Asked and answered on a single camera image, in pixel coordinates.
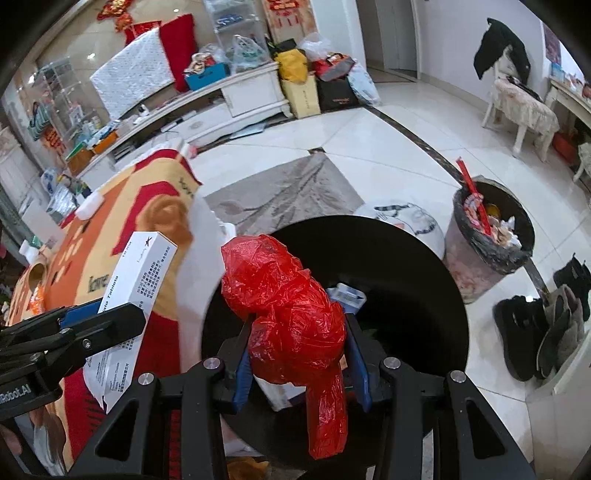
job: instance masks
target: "white plastic bag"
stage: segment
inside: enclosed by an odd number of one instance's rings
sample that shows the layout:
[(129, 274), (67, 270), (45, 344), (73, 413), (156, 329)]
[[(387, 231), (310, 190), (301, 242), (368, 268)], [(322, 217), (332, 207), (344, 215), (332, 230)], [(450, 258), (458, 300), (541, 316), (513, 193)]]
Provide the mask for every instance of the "white plastic bag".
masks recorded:
[(329, 56), (329, 53), (334, 52), (330, 40), (318, 32), (306, 35), (297, 47), (306, 52), (306, 57), (310, 61), (323, 60)]
[(217, 43), (208, 43), (199, 49), (199, 53), (209, 53), (216, 63), (230, 63), (228, 57), (226, 57), (226, 52)]
[(367, 70), (363, 68), (363, 65), (356, 60), (353, 68), (349, 70), (347, 80), (360, 102), (372, 106), (380, 105), (380, 103), (382, 103), (374, 85), (374, 81), (369, 76)]
[(232, 75), (255, 69), (270, 60), (269, 52), (253, 39), (234, 35), (232, 39)]

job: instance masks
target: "black boot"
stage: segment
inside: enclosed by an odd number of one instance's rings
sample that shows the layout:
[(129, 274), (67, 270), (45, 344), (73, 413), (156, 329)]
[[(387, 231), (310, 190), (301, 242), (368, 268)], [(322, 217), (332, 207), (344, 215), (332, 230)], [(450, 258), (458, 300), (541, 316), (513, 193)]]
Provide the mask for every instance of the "black boot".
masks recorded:
[(554, 272), (552, 275), (556, 288), (561, 285), (568, 285), (573, 291), (574, 295), (581, 301), (583, 306), (583, 321), (589, 320), (589, 290), (591, 290), (591, 273), (587, 265), (579, 262), (574, 257), (560, 270)]
[(528, 381), (536, 373), (536, 356), (548, 331), (542, 300), (526, 301), (523, 296), (501, 300), (493, 316), (503, 338), (507, 370), (513, 378)]

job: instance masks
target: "red cushion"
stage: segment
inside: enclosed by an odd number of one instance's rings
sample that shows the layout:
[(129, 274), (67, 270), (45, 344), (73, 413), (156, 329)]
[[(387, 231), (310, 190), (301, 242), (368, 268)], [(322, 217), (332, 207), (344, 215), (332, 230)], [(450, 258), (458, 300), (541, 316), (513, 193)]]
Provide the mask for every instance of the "red cushion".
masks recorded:
[(170, 70), (173, 72), (174, 86), (179, 92), (186, 92), (189, 86), (184, 79), (183, 70), (189, 66), (191, 55), (197, 51), (193, 16), (181, 15), (162, 25), (160, 40), (164, 46)]

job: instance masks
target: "drawer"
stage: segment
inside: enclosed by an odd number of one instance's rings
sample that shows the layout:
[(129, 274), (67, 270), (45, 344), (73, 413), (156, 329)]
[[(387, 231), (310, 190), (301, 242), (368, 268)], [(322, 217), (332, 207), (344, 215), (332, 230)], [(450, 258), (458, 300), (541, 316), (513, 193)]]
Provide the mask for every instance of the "drawer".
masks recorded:
[(232, 116), (242, 115), (285, 98), (275, 70), (224, 87), (222, 93)]

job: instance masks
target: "chair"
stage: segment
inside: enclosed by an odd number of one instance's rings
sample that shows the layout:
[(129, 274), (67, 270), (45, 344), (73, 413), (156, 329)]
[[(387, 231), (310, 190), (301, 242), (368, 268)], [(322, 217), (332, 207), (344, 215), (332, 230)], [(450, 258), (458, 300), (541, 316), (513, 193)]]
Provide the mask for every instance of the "chair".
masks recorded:
[(517, 137), (513, 145), (513, 156), (518, 158), (527, 129), (538, 133), (535, 145), (541, 161), (546, 162), (546, 155), (554, 134), (559, 130), (556, 114), (545, 104), (539, 102), (527, 92), (513, 85), (507, 80), (507, 75), (518, 77), (513, 62), (508, 53), (511, 47), (507, 47), (499, 60), (495, 62), (495, 81), (491, 89), (491, 101), (484, 120), (483, 128), (487, 128), (492, 115), (502, 111), (513, 123), (518, 125)]

